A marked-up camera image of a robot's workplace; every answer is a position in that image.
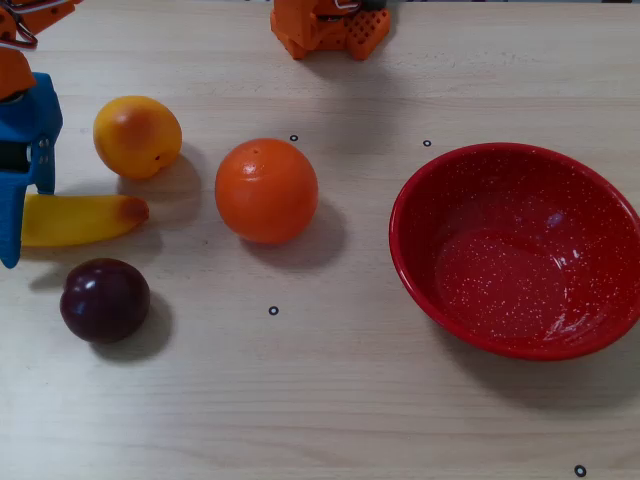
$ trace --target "orange robot part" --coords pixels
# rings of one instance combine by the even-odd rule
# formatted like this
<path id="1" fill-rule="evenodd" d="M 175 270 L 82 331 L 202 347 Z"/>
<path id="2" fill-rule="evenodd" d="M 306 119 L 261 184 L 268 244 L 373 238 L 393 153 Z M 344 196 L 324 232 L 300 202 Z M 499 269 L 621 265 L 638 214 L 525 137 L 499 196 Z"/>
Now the orange robot part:
<path id="1" fill-rule="evenodd" d="M 35 49 L 34 35 L 72 13 L 81 1 L 0 0 L 0 100 L 35 86 L 22 50 Z"/>
<path id="2" fill-rule="evenodd" d="M 343 0 L 274 0 L 271 30 L 296 60 L 315 50 L 347 50 L 366 60 L 391 30 L 383 8 L 363 11 Z"/>

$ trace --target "dark purple plum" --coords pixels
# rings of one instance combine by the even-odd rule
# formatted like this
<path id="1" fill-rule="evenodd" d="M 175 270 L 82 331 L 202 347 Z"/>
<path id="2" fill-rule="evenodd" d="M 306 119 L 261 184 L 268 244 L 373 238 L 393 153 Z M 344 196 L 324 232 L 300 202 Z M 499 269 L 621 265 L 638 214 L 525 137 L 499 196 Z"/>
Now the dark purple plum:
<path id="1" fill-rule="evenodd" d="M 69 329 L 92 343 L 113 343 L 135 332 L 149 313 L 149 285 L 128 263 L 90 260 L 67 277 L 60 313 Z"/>

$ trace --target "banana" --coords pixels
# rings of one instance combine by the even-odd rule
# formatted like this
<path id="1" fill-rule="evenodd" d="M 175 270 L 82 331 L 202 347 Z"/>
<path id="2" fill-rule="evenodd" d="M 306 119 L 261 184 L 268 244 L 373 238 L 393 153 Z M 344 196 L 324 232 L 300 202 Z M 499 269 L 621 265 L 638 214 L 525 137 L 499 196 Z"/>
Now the banana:
<path id="1" fill-rule="evenodd" d="M 58 197 L 27 195 L 23 247 L 65 247 L 129 232 L 149 218 L 147 202 L 125 195 Z"/>

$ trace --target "red bowl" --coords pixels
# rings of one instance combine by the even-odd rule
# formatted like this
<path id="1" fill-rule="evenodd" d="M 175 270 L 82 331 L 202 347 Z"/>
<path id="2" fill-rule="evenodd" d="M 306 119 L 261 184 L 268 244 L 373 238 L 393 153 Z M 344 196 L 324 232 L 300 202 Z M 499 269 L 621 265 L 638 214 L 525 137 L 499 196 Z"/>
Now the red bowl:
<path id="1" fill-rule="evenodd" d="M 391 256 L 433 320 L 508 357 L 563 360 L 640 315 L 640 220 L 609 182 L 530 145 L 449 152 L 406 183 Z"/>

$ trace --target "blue robot gripper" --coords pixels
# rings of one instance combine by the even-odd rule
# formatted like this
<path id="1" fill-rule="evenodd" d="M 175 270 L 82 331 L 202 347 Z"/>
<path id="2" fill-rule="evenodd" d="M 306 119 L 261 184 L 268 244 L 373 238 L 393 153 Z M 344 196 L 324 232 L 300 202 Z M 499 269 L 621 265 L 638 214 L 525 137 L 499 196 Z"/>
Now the blue robot gripper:
<path id="1" fill-rule="evenodd" d="M 0 260 L 13 268 L 20 259 L 24 198 L 55 189 L 54 146 L 62 112 L 51 77 L 34 73 L 36 86 L 0 103 Z"/>

